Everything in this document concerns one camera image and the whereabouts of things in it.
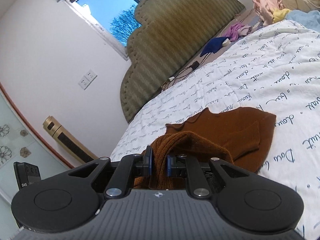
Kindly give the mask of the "brown knitted garment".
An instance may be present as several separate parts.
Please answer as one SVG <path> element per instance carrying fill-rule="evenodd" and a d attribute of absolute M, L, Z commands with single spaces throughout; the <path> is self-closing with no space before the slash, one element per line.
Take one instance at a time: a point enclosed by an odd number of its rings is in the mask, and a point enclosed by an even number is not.
<path fill-rule="evenodd" d="M 276 115 L 252 107 L 212 113 L 208 108 L 181 124 L 167 124 L 166 133 L 151 143 L 155 174 L 135 179 L 138 189 L 184 188 L 181 178 L 167 176 L 167 157 L 185 154 L 199 162 L 212 157 L 257 173 L 271 148 Z"/>

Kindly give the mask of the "pink clothes pile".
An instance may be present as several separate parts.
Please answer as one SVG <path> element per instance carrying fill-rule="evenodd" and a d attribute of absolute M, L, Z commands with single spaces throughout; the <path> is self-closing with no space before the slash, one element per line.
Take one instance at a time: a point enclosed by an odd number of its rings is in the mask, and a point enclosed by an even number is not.
<path fill-rule="evenodd" d="M 278 9 L 284 9 L 283 2 L 281 0 L 252 0 L 253 9 L 259 16 L 264 26 L 271 25 L 273 23 L 273 12 Z"/>

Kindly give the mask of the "gold tower air conditioner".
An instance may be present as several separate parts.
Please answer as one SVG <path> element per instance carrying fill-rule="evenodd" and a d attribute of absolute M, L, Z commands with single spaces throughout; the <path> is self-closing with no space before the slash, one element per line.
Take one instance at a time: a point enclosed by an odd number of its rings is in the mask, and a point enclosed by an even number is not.
<path fill-rule="evenodd" d="M 80 163 L 85 164 L 98 159 L 95 154 L 69 133 L 53 116 L 48 116 L 43 123 L 43 128 L 64 150 Z"/>

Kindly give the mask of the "navy blue small garment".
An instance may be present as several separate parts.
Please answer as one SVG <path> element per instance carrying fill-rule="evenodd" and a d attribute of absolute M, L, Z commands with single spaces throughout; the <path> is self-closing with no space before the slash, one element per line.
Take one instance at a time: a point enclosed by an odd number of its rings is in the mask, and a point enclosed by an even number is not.
<path fill-rule="evenodd" d="M 200 57 L 203 57 L 204 55 L 207 55 L 209 53 L 216 53 L 218 52 L 222 47 L 227 46 L 230 43 L 229 38 L 227 37 L 215 37 L 212 38 L 202 50 Z"/>

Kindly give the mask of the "frosted glass wardrobe door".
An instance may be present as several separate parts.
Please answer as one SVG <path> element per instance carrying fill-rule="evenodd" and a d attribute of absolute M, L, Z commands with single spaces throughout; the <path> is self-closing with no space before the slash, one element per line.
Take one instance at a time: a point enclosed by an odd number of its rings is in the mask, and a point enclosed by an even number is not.
<path fill-rule="evenodd" d="M 42 179 L 69 169 L 35 136 L 1 93 L 1 239 L 10 238 L 18 226 L 11 213 L 11 201 L 18 191 L 14 162 L 39 167 Z"/>

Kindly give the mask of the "olive green padded headboard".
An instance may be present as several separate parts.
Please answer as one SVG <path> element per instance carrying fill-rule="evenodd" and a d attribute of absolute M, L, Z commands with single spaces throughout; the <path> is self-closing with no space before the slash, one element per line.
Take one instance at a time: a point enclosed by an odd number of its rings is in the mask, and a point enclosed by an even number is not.
<path fill-rule="evenodd" d="M 140 27 L 127 40 L 131 66 L 120 102 L 131 122 L 161 85 L 185 66 L 245 6 L 238 0 L 142 0 L 135 9 Z"/>

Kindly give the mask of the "white script-print bed quilt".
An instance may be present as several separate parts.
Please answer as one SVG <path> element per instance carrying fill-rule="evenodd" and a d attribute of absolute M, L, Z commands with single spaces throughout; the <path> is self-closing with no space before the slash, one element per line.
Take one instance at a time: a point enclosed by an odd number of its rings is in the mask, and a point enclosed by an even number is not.
<path fill-rule="evenodd" d="M 271 149 L 260 175 L 296 190 L 304 212 L 296 227 L 319 239 L 319 32 L 283 20 L 236 42 L 220 57 L 149 101 L 111 153 L 137 153 L 208 108 L 253 107 L 276 115 Z"/>

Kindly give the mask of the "purple small garment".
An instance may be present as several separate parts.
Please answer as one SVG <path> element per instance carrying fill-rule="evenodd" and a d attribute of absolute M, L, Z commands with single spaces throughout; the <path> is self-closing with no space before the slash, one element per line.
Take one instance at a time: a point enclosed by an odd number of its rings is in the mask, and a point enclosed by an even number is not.
<path fill-rule="evenodd" d="M 224 33 L 222 37 L 228 38 L 231 42 L 237 41 L 241 37 L 247 36 L 252 30 L 252 27 L 247 24 L 235 23 L 231 25 Z"/>

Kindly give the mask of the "window with blue sky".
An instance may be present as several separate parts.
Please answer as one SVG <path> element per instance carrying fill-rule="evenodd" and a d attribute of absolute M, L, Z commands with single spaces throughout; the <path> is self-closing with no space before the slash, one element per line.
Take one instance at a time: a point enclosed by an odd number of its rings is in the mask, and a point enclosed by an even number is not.
<path fill-rule="evenodd" d="M 127 39 L 140 27 L 134 12 L 142 0 L 64 0 L 118 54 L 127 59 Z"/>

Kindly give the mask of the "yellow blanket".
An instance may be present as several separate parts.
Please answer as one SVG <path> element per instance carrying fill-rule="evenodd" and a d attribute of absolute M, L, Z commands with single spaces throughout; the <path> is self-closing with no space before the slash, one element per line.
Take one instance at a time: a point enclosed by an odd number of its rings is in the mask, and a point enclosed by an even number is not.
<path fill-rule="evenodd" d="M 274 9 L 274 11 L 272 12 L 273 23 L 277 23 L 277 22 L 282 21 L 289 12 L 291 12 L 291 10 L 287 9 L 287 8 Z"/>

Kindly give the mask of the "light blue cloth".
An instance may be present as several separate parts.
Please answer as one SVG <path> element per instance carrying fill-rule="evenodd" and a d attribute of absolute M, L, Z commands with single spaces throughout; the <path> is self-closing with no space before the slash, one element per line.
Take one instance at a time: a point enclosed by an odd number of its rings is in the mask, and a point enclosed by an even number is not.
<path fill-rule="evenodd" d="M 293 10 L 285 16 L 286 20 L 291 20 L 300 23 L 307 29 L 320 31 L 320 13 L 318 10 L 310 12 L 303 12 L 300 10 Z"/>

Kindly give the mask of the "white wall socket plate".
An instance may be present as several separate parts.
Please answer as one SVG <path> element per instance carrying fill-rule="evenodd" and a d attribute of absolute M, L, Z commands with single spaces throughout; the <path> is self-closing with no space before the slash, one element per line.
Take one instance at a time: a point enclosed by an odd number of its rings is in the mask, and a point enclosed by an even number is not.
<path fill-rule="evenodd" d="M 97 74 L 93 70 L 89 70 L 78 82 L 78 85 L 86 90 L 89 85 L 97 78 Z"/>

